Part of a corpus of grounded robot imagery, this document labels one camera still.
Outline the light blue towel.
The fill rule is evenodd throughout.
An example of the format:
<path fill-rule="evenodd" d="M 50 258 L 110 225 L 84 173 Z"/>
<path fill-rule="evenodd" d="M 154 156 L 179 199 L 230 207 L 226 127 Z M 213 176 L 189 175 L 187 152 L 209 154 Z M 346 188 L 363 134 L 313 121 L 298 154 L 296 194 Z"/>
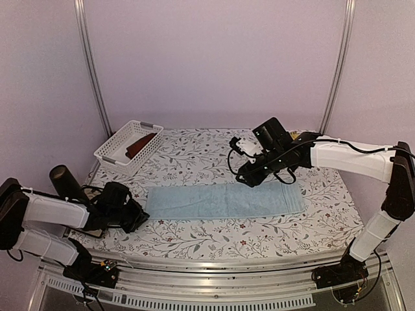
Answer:
<path fill-rule="evenodd" d="M 297 184 L 269 181 L 256 187 L 242 183 L 152 187 L 145 210 L 157 220 L 219 220 L 282 216 L 305 211 Z"/>

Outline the dark red towel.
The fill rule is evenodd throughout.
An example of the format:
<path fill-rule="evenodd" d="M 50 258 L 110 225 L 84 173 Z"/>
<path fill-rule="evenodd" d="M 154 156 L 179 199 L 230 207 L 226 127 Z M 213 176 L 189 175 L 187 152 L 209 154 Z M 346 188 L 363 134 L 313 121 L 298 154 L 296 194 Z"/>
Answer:
<path fill-rule="evenodd" d="M 125 156 L 133 159 L 155 136 L 155 133 L 150 133 L 126 148 Z"/>

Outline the white perforated plastic basket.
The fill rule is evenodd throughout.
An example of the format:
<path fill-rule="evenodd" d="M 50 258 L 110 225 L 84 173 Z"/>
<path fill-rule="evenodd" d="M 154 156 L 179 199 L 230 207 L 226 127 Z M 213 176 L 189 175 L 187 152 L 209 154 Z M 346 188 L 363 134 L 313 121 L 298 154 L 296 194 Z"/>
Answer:
<path fill-rule="evenodd" d="M 129 121 L 95 152 L 103 168 L 134 176 L 163 142 L 164 127 Z"/>

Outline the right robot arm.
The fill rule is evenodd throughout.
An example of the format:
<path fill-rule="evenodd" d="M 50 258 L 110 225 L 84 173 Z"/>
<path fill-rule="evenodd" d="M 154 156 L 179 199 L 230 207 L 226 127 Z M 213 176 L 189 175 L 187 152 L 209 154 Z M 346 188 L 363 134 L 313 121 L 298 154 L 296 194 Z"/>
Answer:
<path fill-rule="evenodd" d="M 249 187 L 260 185 L 269 175 L 299 168 L 332 168 L 376 179 L 388 185 L 378 213 L 343 255 L 335 269 L 340 282 L 350 282 L 361 265 L 400 225 L 414 214 L 414 154 L 407 143 L 381 146 L 335 139 L 316 132 L 297 137 L 272 117 L 252 131 L 256 143 L 232 138 L 230 148 L 248 161 L 234 172 Z"/>

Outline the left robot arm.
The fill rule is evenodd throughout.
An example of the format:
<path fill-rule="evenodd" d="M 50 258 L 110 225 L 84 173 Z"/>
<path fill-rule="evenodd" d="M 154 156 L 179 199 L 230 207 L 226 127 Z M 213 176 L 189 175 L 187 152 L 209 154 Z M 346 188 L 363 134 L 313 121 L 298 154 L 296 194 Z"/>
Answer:
<path fill-rule="evenodd" d="M 1 250 L 17 249 L 57 260 L 71 267 L 82 281 L 97 274 L 94 263 L 79 256 L 82 247 L 45 231 L 31 229 L 29 223 L 57 224 L 81 231 L 105 231 L 111 227 L 134 232 L 148 219 L 128 187 L 109 182 L 96 188 L 89 198 L 87 187 L 64 189 L 61 196 L 22 187 L 15 178 L 1 185 Z"/>

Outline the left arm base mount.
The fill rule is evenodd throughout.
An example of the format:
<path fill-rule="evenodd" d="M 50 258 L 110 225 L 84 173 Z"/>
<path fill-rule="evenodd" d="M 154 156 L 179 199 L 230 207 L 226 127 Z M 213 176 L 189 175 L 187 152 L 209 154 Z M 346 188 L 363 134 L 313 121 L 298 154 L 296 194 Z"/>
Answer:
<path fill-rule="evenodd" d="M 66 266 L 63 271 L 63 276 L 81 282 L 82 284 L 115 288 L 119 279 L 119 272 L 120 270 L 115 262 L 110 260 L 105 260 L 100 264 L 83 260 Z"/>

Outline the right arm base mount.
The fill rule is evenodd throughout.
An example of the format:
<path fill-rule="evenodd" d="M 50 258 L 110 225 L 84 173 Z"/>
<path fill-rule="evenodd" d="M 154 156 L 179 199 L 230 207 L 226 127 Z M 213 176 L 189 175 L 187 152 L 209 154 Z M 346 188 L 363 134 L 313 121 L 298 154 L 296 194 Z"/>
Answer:
<path fill-rule="evenodd" d="M 341 260 L 338 264 L 319 266 L 311 273 L 311 279 L 318 289 L 338 286 L 369 276 L 365 262 Z"/>

